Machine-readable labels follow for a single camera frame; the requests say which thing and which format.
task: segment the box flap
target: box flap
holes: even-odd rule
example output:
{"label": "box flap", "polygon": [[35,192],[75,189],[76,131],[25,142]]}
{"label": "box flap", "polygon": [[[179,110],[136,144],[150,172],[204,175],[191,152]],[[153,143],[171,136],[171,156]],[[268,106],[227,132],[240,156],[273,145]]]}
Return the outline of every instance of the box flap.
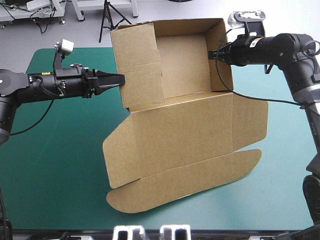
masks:
{"label": "box flap", "polygon": [[267,135],[268,102],[232,94],[233,151],[263,140]]}
{"label": "box flap", "polygon": [[124,213],[147,211],[237,181],[256,166],[260,157],[261,151],[254,149],[176,167],[114,189],[106,199],[113,208]]}
{"label": "box flap", "polygon": [[161,61],[153,24],[112,31],[111,39],[118,72],[125,75],[126,83],[121,87],[123,106],[163,102]]}
{"label": "box flap", "polygon": [[104,140],[103,154],[111,188],[141,177],[131,115]]}

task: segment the corrugated cardboard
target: corrugated cardboard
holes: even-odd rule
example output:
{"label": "corrugated cardboard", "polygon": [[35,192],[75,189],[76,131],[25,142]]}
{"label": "corrugated cardboard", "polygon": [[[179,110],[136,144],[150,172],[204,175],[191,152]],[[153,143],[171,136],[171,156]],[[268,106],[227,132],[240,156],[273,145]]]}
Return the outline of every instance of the corrugated cardboard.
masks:
{"label": "corrugated cardboard", "polygon": [[[130,116],[103,143],[111,206],[137,213],[236,181],[260,150],[234,152],[267,134],[268,104],[225,90],[208,50],[222,19],[161,20],[111,33]],[[230,66],[221,65],[232,87]]]}

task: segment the cardboard panel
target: cardboard panel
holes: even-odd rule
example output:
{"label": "cardboard panel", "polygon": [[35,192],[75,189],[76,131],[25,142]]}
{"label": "cardboard panel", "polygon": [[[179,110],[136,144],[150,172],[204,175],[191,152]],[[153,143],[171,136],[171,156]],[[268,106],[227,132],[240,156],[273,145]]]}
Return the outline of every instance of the cardboard panel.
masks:
{"label": "cardboard panel", "polygon": [[111,32],[117,67],[160,62],[152,23]]}
{"label": "cardboard panel", "polygon": [[127,117],[103,142],[103,154],[112,188],[140,178],[132,117]]}
{"label": "cardboard panel", "polygon": [[232,152],[232,95],[133,112],[141,177]]}
{"label": "cardboard panel", "polygon": [[232,94],[233,150],[263,140],[267,135],[268,102]]}
{"label": "cardboard panel", "polygon": [[125,108],[164,102],[159,62],[118,67],[118,72],[125,75],[125,84],[121,86],[122,104]]}
{"label": "cardboard panel", "polygon": [[[205,38],[206,38],[206,45],[207,45],[208,51],[217,50],[225,32],[226,32],[226,26],[224,22],[220,22],[218,25],[206,31]],[[226,37],[223,43],[226,44],[227,42],[228,40]],[[226,90],[227,88],[223,85],[223,83],[221,82],[218,76],[218,72],[216,68],[216,60],[208,60],[208,62],[209,62],[209,68],[210,68],[210,74],[211,74],[211,89],[213,91]],[[220,61],[219,67],[220,67],[221,75],[224,81],[226,82],[227,86],[233,89],[234,87],[233,87],[233,79],[232,79],[232,72],[231,72],[230,65]]]}
{"label": "cardboard panel", "polygon": [[204,33],[157,37],[164,98],[211,91]]}
{"label": "cardboard panel", "polygon": [[158,207],[246,176],[258,163],[258,149],[235,152],[142,178],[110,191],[108,203],[125,213]]}
{"label": "cardboard panel", "polygon": [[152,23],[111,32],[125,108],[164,101],[160,54]]}

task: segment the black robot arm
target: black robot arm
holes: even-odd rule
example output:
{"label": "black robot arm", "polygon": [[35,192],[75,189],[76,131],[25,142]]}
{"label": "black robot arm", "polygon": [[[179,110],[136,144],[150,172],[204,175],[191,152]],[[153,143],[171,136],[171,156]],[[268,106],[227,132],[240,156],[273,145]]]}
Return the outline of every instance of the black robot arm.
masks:
{"label": "black robot arm", "polygon": [[[309,208],[314,226],[294,234],[280,235],[278,239],[320,239],[320,68],[316,55],[320,50],[319,42],[306,34],[281,33],[277,36],[265,37],[262,11],[233,12],[228,23],[231,28],[245,28],[245,34],[237,36],[234,42],[227,43],[218,50],[208,52],[209,59],[220,60],[229,65],[264,65],[268,74],[273,65],[283,71],[292,97],[305,109],[311,128],[317,155],[307,166],[312,175],[303,181],[303,193]],[[232,92],[224,80],[223,84]]]}
{"label": "black robot arm", "polygon": [[125,76],[89,70],[81,64],[62,67],[62,60],[73,50],[74,43],[61,40],[55,45],[53,72],[14,73],[0,69],[0,145],[11,133],[16,109],[24,103],[73,97],[91,98],[125,84]]}

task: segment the black cable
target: black cable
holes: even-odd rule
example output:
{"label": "black cable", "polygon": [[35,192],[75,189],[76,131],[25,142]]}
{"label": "black cable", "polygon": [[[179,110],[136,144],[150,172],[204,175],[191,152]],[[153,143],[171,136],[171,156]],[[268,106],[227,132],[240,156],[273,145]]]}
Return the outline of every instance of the black cable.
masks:
{"label": "black cable", "polygon": [[17,131],[15,133],[11,133],[10,136],[14,136],[14,135],[18,135],[18,134],[23,134],[25,133],[26,131],[29,131],[30,129],[32,129],[33,127],[35,127],[38,123],[40,123],[44,118],[45,116],[47,115],[47,113],[49,112],[52,104],[54,103],[54,99],[51,100],[48,108],[46,109],[46,111],[44,112],[44,114],[42,115],[42,117],[36,122],[34,123],[33,125],[31,125],[30,127],[26,128],[25,130],[22,130],[22,131]]}
{"label": "black cable", "polygon": [[3,197],[2,197],[1,188],[0,188],[0,207],[1,207],[2,218],[3,218],[4,239],[5,239],[5,240],[9,240],[9,238],[8,238],[8,232],[7,232],[6,208],[5,208],[5,204],[4,204],[4,199],[3,199]]}
{"label": "black cable", "polygon": [[56,8],[54,7],[52,13],[50,14],[50,17],[49,17],[46,25],[45,25],[45,29],[44,29],[44,30],[42,30],[42,27],[41,27],[41,25],[40,25],[40,23],[42,22],[42,20],[43,20],[44,18],[42,18],[40,21],[37,22],[36,20],[34,20],[34,19],[32,18],[32,15],[35,14],[35,12],[34,12],[33,14],[31,14],[30,18],[31,18],[31,20],[39,27],[40,32],[41,32],[42,34],[44,34],[44,33],[47,31],[48,25],[49,25],[49,23],[51,22],[51,20],[52,20],[53,16],[55,15],[55,13],[56,13]]}
{"label": "black cable", "polygon": [[221,82],[223,83],[223,85],[230,91],[232,92],[233,94],[235,95],[238,95],[240,97],[243,97],[243,98],[246,98],[246,99],[252,99],[252,100],[259,100],[259,101],[269,101],[269,102],[276,102],[276,103],[285,103],[285,104],[292,104],[292,105],[296,105],[296,106],[302,106],[303,104],[300,104],[300,103],[297,103],[297,102],[294,102],[294,101],[286,101],[286,100],[278,100],[278,99],[269,99],[269,98],[260,98],[260,97],[254,97],[254,96],[247,96],[247,95],[243,95],[241,93],[238,93],[236,91],[234,91],[233,89],[231,89],[230,87],[227,86],[225,80],[223,79],[223,77],[221,76],[221,73],[220,73],[220,67],[219,67],[219,64],[218,64],[218,56],[219,56],[219,51],[222,47],[222,44],[227,36],[227,34],[229,32],[231,32],[233,29],[229,29],[222,37],[221,41],[220,41],[220,44],[219,44],[219,47],[216,51],[216,58],[215,58],[215,66],[216,66],[216,70],[217,70],[217,73],[218,73],[218,76],[221,80]]}

